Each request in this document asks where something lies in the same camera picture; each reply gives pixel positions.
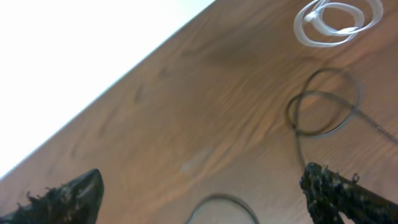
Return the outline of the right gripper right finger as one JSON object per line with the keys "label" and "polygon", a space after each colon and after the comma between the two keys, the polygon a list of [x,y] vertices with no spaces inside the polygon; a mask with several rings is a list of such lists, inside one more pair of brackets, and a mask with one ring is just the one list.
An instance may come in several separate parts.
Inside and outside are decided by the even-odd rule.
{"label": "right gripper right finger", "polygon": [[300,187],[314,223],[343,223],[341,213],[356,224],[397,224],[397,204],[358,185],[326,167],[310,162],[305,167]]}

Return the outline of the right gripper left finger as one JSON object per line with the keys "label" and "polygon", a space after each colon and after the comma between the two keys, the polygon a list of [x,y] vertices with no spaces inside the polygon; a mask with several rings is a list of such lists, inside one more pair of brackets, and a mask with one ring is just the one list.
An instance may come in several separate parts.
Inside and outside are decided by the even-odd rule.
{"label": "right gripper left finger", "polygon": [[99,169],[91,169],[43,195],[27,192],[26,205],[1,216],[8,224],[95,224],[104,195]]}

